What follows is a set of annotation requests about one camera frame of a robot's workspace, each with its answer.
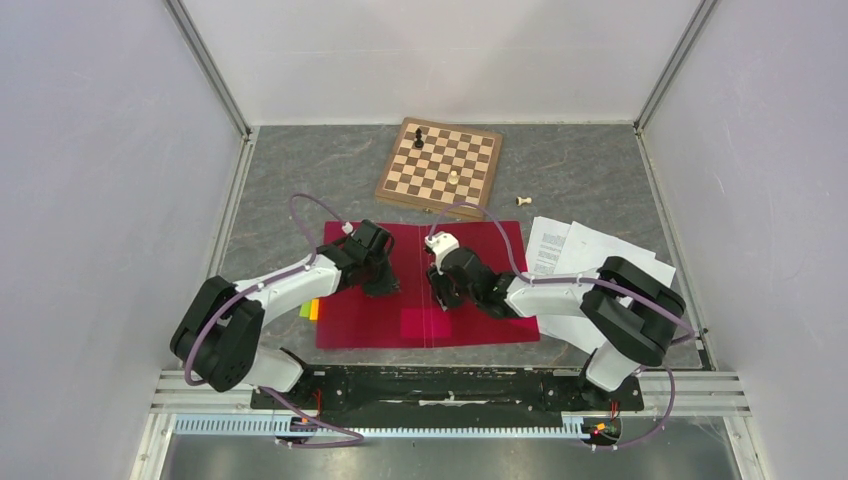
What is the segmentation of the red file folder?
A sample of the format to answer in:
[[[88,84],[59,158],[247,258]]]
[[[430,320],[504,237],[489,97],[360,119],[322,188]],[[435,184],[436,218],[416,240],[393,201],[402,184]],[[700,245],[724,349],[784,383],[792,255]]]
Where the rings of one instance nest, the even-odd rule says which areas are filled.
[[[536,342],[537,320],[494,319],[467,300],[442,310],[426,278],[432,257],[425,252],[427,225],[381,223],[395,240],[391,268],[399,291],[371,298],[358,287],[321,298],[315,346],[359,348],[442,348]]]

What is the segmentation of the white printed paper stack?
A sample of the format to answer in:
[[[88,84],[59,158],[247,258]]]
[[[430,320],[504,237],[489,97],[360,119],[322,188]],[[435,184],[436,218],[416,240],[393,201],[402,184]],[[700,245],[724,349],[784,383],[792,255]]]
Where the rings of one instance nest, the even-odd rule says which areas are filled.
[[[673,266],[660,261],[651,250],[578,222],[567,224],[546,217],[533,220],[525,260],[533,276],[577,277],[596,276],[597,269],[610,256],[630,261],[666,286],[672,284],[676,274]],[[569,284],[566,288],[574,302],[563,314],[538,316],[539,331],[591,354],[605,342],[601,332],[579,310],[580,296],[591,286]]]

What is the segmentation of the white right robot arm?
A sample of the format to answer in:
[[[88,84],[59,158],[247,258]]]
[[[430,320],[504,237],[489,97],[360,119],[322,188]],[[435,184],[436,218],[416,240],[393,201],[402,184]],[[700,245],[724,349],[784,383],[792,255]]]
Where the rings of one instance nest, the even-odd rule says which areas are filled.
[[[681,296],[632,262],[610,256],[595,277],[535,277],[496,273],[467,247],[426,240],[433,257],[427,278],[445,310],[469,301],[494,319],[564,315],[587,318],[603,335],[577,382],[580,400],[591,408],[612,401],[638,368],[660,367],[670,346],[694,333],[682,319]]]

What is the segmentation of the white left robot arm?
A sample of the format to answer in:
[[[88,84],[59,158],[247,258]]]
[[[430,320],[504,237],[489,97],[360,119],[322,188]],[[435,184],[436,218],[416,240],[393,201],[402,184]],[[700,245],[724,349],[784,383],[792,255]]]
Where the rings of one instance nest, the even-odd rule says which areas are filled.
[[[282,349],[260,344],[263,330],[308,300],[360,289],[370,297],[399,290],[390,255],[395,240],[378,224],[344,223],[342,237],[316,246],[302,260],[264,276],[231,282],[205,280],[170,340],[190,386],[226,392],[239,384],[275,390],[291,408],[314,393],[306,364]]]

